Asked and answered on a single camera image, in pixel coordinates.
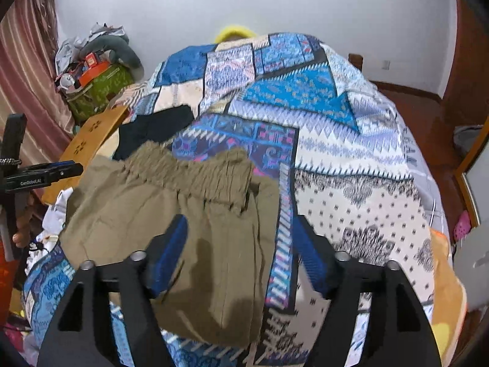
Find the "person's left hand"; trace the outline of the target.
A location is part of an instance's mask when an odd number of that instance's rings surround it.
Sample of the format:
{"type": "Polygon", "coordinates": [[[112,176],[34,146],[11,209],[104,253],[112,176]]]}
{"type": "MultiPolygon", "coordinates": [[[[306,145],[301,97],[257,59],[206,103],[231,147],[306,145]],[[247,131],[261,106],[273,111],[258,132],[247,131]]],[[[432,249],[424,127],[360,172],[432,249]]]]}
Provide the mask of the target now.
{"type": "Polygon", "coordinates": [[[17,217],[17,232],[13,235],[13,243],[23,249],[30,243],[31,218],[34,210],[34,197],[32,194],[27,196],[27,204],[24,211],[17,217]]]}

